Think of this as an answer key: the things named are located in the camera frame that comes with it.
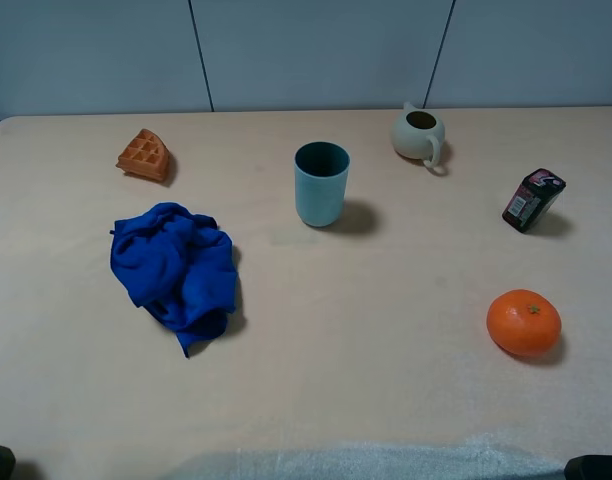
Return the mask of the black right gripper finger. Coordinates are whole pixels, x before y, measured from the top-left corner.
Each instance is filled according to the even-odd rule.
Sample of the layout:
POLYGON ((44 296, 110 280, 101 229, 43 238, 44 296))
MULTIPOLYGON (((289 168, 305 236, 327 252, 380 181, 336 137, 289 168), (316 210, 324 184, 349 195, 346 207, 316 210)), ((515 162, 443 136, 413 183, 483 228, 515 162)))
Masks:
POLYGON ((569 460, 566 480, 612 480, 612 455, 584 455, 569 460))

